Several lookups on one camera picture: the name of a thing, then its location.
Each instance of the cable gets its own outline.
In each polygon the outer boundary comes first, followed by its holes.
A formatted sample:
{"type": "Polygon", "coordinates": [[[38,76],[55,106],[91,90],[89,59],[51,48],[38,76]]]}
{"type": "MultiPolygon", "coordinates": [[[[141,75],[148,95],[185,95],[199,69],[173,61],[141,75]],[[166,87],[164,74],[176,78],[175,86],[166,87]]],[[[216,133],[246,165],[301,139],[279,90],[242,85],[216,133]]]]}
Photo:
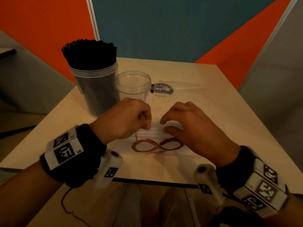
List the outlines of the cable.
{"type": "Polygon", "coordinates": [[[63,204],[63,201],[64,201],[66,195],[67,195],[72,189],[73,189],[73,188],[69,188],[68,191],[66,191],[66,193],[63,195],[63,197],[62,197],[62,199],[61,199],[61,206],[62,206],[64,212],[67,213],[67,214],[73,215],[74,218],[78,219],[79,221],[82,221],[82,222],[83,222],[85,225],[87,225],[88,227],[92,227],[92,226],[90,226],[86,221],[82,220],[80,217],[77,217],[77,216],[74,214],[74,211],[69,212],[69,211],[66,210],[66,208],[65,208],[65,206],[64,206],[64,204],[63,204]]]}

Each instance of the person's left hand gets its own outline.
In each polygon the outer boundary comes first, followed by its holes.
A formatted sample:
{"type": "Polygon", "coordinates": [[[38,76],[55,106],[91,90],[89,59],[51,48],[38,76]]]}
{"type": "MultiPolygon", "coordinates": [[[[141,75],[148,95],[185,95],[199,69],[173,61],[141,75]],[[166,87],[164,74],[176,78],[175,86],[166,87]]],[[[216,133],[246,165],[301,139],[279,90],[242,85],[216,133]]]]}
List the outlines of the person's left hand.
{"type": "Polygon", "coordinates": [[[115,139],[125,139],[140,128],[151,128],[150,106],[139,99],[124,98],[89,124],[104,145],[115,139]]]}

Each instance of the blue wall panel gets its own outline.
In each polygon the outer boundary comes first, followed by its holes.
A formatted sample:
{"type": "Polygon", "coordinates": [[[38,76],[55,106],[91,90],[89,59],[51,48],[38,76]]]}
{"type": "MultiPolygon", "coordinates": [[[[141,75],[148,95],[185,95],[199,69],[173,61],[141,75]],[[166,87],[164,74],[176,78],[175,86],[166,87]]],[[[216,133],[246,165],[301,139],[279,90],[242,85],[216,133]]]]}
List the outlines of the blue wall panel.
{"type": "Polygon", "coordinates": [[[275,0],[92,0],[119,57],[195,62],[275,0]]]}

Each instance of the plastic bag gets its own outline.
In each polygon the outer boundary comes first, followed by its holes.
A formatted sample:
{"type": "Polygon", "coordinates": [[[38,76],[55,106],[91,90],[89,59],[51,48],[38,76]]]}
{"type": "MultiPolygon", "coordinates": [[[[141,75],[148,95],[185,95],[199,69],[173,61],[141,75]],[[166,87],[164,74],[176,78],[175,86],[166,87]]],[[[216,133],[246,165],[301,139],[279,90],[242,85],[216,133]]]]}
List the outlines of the plastic bag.
{"type": "Polygon", "coordinates": [[[151,86],[151,92],[146,103],[151,107],[152,123],[149,131],[140,129],[131,137],[118,140],[116,150],[123,153],[170,152],[170,154],[192,154],[177,138],[163,133],[166,126],[176,126],[182,129],[179,122],[168,121],[165,125],[159,123],[162,116],[176,103],[193,102],[208,115],[214,123],[222,127],[218,116],[214,113],[207,90],[202,85],[181,82],[158,81],[151,86]]]}

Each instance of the container rim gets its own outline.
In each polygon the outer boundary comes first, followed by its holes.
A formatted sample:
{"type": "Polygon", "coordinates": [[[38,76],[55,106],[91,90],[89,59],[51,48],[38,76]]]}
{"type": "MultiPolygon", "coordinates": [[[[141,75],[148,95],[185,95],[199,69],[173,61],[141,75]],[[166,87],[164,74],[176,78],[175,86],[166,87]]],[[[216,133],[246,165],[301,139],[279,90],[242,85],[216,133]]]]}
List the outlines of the container rim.
{"type": "Polygon", "coordinates": [[[127,72],[122,72],[120,73],[119,75],[116,76],[115,78],[115,84],[116,84],[116,89],[122,93],[125,93],[125,94],[130,94],[130,95],[133,95],[133,94],[140,94],[140,93],[143,93],[143,92],[146,92],[148,89],[150,89],[151,87],[151,84],[152,84],[152,79],[151,77],[146,74],[145,72],[140,72],[140,71],[127,71],[127,72]],[[122,85],[118,82],[118,79],[123,77],[123,76],[126,76],[126,75],[138,75],[138,74],[142,74],[142,76],[146,77],[148,79],[147,83],[146,84],[143,84],[141,86],[138,86],[138,87],[128,87],[128,86],[125,86],[125,85],[122,85]]]}
{"type": "Polygon", "coordinates": [[[81,78],[97,78],[97,77],[102,77],[102,76],[107,76],[112,74],[118,69],[118,61],[116,61],[112,66],[109,66],[107,68],[99,69],[99,70],[78,70],[74,69],[72,67],[69,67],[70,72],[77,77],[81,78]]]}

